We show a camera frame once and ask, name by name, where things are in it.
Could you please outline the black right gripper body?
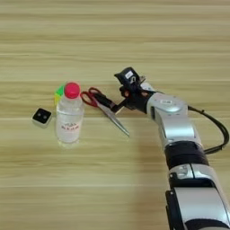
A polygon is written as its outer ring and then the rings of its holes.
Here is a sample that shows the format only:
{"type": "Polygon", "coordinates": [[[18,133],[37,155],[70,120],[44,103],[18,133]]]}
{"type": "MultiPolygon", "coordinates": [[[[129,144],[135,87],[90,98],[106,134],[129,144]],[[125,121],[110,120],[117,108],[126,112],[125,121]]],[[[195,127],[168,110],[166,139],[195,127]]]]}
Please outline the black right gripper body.
{"type": "Polygon", "coordinates": [[[138,110],[146,113],[147,102],[155,91],[145,90],[140,82],[133,84],[122,84],[120,94],[124,100],[119,104],[120,108],[126,107],[129,110],[138,110]]]}

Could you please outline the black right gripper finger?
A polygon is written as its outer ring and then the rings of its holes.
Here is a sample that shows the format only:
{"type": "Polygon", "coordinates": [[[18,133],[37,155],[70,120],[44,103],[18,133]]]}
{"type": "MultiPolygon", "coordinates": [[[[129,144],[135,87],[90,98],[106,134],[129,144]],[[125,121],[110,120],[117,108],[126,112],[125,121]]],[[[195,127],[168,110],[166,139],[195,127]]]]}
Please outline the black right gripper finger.
{"type": "Polygon", "coordinates": [[[123,100],[121,103],[119,104],[115,104],[111,110],[115,113],[115,114],[118,114],[127,104],[127,101],[126,100],[123,100]]]}
{"type": "Polygon", "coordinates": [[[104,94],[102,93],[95,93],[94,95],[95,100],[102,104],[103,106],[112,109],[115,106],[115,103],[108,99],[104,94]]]}

